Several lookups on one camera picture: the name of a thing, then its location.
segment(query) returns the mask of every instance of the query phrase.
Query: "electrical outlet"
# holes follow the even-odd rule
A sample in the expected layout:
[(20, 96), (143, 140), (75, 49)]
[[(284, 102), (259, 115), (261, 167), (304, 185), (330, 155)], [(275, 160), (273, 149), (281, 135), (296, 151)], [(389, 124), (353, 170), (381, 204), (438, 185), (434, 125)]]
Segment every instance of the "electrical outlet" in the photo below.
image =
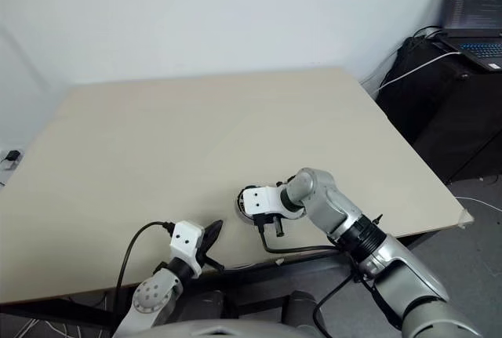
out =
[[(7, 160), (3, 161), (10, 151), (18, 150), (20, 152), (19, 158), (15, 162), (9, 162)], [(9, 149), (0, 149), (0, 171), (13, 171), (17, 168), (21, 160), (23, 160), (24, 151), (19, 147), (13, 147)]]

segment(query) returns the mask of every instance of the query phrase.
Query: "beige table top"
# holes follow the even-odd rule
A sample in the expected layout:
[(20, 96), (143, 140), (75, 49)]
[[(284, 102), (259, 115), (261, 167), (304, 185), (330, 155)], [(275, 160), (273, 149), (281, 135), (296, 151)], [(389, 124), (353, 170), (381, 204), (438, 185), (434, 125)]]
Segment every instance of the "beige table top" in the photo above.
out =
[[(151, 220), (223, 219), (213, 258), (270, 259), (235, 197), (305, 166), (330, 171), (394, 235), (471, 220), (340, 69), (84, 86), (0, 193), (0, 302), (113, 287), (129, 240)], [(327, 243), (307, 218), (284, 229), (284, 238), (269, 230), (272, 245)], [(125, 284), (168, 258), (167, 233), (145, 232)]]

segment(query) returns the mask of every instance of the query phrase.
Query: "black cabinet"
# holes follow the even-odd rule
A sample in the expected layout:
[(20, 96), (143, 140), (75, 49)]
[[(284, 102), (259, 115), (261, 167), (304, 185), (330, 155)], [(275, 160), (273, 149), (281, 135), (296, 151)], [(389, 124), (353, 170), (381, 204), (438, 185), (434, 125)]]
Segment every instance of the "black cabinet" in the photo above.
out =
[[(387, 80), (444, 53), (410, 38)], [(376, 102), (443, 182), (502, 171), (502, 74), (448, 56), (385, 87)]]

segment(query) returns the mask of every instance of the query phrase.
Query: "laptop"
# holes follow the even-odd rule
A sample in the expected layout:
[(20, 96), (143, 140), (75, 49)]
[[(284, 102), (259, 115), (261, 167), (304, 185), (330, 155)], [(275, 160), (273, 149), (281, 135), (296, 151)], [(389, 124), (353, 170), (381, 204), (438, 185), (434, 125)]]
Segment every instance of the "laptop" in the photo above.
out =
[(502, 0), (446, 0), (437, 38), (487, 71), (502, 72)]

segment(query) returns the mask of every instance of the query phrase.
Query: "laptop keyboard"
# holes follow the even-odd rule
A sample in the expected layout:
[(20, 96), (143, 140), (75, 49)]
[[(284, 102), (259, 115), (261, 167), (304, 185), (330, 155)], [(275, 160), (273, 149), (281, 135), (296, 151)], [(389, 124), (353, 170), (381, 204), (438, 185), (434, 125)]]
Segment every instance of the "laptop keyboard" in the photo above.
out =
[(478, 58), (502, 57), (502, 43), (466, 43), (460, 44), (460, 47), (471, 52)]

